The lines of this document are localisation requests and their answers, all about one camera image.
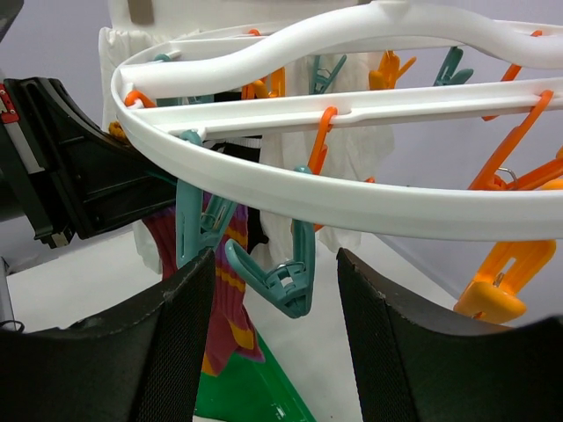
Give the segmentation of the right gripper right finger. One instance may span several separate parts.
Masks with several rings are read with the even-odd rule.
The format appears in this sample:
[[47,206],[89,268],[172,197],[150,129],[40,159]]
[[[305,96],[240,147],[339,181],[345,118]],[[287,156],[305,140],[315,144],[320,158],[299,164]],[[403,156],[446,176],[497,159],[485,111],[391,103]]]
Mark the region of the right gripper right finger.
[[338,284],[366,421],[559,421],[562,319],[509,328],[461,316],[353,252]]

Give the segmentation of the maroon orange sock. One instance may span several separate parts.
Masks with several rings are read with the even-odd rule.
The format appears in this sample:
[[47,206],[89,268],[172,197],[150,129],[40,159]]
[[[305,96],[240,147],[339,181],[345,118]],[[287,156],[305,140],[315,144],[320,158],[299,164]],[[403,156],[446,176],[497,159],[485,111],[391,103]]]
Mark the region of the maroon orange sock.
[[248,210],[238,205],[215,251],[216,283],[201,370],[217,376],[236,353],[262,362],[257,332],[244,305],[245,282],[230,267],[225,244],[233,239],[242,248],[248,245]]

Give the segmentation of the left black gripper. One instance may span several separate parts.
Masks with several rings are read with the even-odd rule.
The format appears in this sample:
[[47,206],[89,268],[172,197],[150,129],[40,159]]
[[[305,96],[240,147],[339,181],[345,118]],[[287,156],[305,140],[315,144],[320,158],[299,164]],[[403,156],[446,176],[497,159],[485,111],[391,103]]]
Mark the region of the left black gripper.
[[52,249],[175,201],[172,175],[96,125],[54,78],[2,81],[1,171],[35,239]]

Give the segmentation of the purple orange sock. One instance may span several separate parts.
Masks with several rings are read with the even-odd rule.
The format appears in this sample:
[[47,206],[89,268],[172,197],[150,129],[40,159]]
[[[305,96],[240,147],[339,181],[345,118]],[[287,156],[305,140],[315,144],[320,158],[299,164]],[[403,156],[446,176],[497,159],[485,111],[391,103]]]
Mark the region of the purple orange sock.
[[137,254],[153,273],[169,278],[176,262],[176,209],[167,207],[132,224]]

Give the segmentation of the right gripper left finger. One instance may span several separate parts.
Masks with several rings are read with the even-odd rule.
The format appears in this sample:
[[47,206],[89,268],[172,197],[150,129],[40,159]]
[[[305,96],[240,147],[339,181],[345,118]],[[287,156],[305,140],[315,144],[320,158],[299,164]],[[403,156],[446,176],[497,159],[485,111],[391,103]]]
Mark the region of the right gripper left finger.
[[210,249],[65,329],[1,332],[4,421],[190,421],[215,289]]

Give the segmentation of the white round clip hanger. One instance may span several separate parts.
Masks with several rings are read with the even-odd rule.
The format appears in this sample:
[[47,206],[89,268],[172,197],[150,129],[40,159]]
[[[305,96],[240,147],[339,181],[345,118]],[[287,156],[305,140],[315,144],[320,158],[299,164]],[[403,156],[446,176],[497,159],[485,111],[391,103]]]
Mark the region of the white round clip hanger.
[[174,40],[146,49],[113,73],[117,117],[134,147],[173,176],[251,207],[330,227],[391,236],[500,241],[562,235],[562,195],[368,184],[302,174],[225,156],[182,141],[314,130],[334,106],[336,128],[528,112],[541,92],[562,107],[558,77],[486,84],[358,91],[204,105],[134,109],[132,90],[149,98],[229,91],[307,55],[465,45],[532,69],[560,69],[562,29],[493,20],[463,9],[375,1],[330,11],[266,37]]

